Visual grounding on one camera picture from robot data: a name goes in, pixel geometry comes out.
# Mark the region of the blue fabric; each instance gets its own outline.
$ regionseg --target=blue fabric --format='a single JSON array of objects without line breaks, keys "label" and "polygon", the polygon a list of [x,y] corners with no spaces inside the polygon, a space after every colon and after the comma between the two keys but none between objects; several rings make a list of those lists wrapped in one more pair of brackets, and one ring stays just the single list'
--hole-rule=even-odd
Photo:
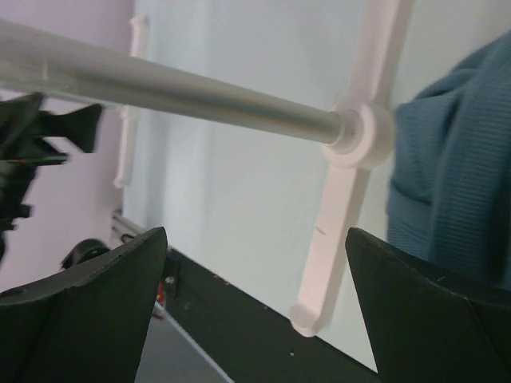
[{"label": "blue fabric", "polygon": [[395,120],[389,243],[511,290],[511,32],[400,105]]}]

